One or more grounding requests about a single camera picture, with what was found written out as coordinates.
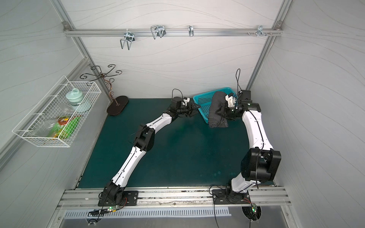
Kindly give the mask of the dark grey long pants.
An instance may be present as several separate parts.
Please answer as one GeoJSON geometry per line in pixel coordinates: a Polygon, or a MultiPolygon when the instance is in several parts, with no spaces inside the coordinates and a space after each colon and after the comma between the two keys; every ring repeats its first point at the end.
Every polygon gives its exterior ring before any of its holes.
{"type": "Polygon", "coordinates": [[[208,115],[208,125],[210,128],[226,128],[228,121],[223,117],[227,101],[226,93],[217,91],[214,93],[208,115]]]}

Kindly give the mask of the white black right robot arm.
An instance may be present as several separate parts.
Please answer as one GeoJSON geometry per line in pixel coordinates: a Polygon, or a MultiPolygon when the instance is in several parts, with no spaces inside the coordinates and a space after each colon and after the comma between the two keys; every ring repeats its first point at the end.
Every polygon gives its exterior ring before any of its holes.
{"type": "Polygon", "coordinates": [[[249,140],[249,150],[241,161],[240,173],[232,178],[228,193],[245,194],[252,187],[273,181],[281,161],[281,153],[269,142],[262,122],[258,103],[251,100],[250,91],[233,93],[215,92],[209,113],[210,127],[226,127],[228,120],[241,119],[249,140]]]}

